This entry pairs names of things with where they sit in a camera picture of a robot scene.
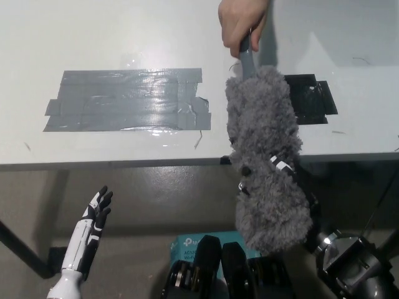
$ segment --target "black cable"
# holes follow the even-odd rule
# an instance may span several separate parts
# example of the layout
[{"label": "black cable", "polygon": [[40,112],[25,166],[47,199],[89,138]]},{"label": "black cable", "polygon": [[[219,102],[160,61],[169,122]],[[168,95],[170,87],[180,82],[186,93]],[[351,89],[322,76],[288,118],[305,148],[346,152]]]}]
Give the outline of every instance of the black cable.
[{"label": "black cable", "polygon": [[373,220],[375,213],[378,211],[378,209],[380,208],[382,202],[386,198],[387,193],[391,189],[391,186],[392,186],[393,182],[395,181],[396,176],[397,176],[398,173],[399,173],[399,167],[393,172],[393,174],[392,174],[387,186],[385,187],[384,191],[382,192],[382,195],[381,195],[380,199],[378,200],[377,205],[375,206],[375,209],[374,209],[372,215],[370,216],[370,218],[368,218],[367,224],[363,228],[362,233],[360,234],[361,237],[363,237],[365,231],[367,230],[367,228],[369,227],[371,221]]}]

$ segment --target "gray duct tape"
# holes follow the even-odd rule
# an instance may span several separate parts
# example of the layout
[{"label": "gray duct tape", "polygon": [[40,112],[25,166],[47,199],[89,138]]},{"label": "gray duct tape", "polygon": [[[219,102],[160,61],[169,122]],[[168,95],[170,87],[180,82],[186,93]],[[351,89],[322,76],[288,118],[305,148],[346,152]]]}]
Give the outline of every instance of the gray duct tape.
[{"label": "gray duct tape", "polygon": [[181,88],[178,83],[148,85],[61,85],[57,98],[59,100],[108,98],[110,102],[122,98],[175,98],[178,96],[179,89]]},{"label": "gray duct tape", "polygon": [[169,98],[136,98],[110,101],[108,98],[91,98],[82,100],[50,100],[46,116],[56,115],[98,115],[118,114],[132,115],[149,113],[208,113],[209,103],[204,98],[195,97],[189,102],[171,101]]},{"label": "gray duct tape", "polygon": [[210,130],[201,69],[65,71],[45,131]]},{"label": "gray duct tape", "polygon": [[210,113],[50,116],[44,131],[210,130],[210,120]]},{"label": "gray duct tape", "polygon": [[201,69],[66,70],[61,85],[201,83]]}]

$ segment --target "robot finger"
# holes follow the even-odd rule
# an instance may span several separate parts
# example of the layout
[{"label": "robot finger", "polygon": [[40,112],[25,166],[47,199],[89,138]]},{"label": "robot finger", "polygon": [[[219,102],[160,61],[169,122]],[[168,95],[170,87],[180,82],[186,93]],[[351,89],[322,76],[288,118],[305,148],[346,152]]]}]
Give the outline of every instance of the robot finger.
[{"label": "robot finger", "polygon": [[106,207],[109,206],[111,203],[111,198],[113,196],[113,192],[109,192],[108,194],[104,195],[104,197],[100,200],[100,211],[104,210]]},{"label": "robot finger", "polygon": [[100,212],[99,204],[103,201],[103,196],[105,195],[105,193],[107,193],[107,191],[108,191],[108,187],[104,186],[103,188],[101,188],[101,190],[99,192],[97,192],[95,194],[95,196],[89,203],[89,206],[93,207],[96,216]]}]

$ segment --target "table leg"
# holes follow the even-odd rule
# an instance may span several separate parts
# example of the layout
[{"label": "table leg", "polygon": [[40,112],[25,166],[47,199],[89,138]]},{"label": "table leg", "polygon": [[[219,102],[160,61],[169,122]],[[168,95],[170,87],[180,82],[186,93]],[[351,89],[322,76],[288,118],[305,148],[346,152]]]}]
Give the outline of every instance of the table leg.
[{"label": "table leg", "polygon": [[45,263],[20,238],[18,238],[4,223],[0,221],[0,242],[17,255],[29,268],[41,278],[51,278],[60,271],[66,247],[50,249],[49,260]]}]

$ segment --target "human hand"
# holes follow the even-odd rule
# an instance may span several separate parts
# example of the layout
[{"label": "human hand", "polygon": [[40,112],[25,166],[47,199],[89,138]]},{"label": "human hand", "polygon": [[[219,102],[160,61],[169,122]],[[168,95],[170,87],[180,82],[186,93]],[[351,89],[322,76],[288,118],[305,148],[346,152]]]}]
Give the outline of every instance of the human hand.
[{"label": "human hand", "polygon": [[259,40],[266,23],[269,0],[222,0],[219,5],[219,21],[222,26],[222,40],[230,48],[233,57],[239,58],[239,45],[252,29],[253,51],[259,50]]}]

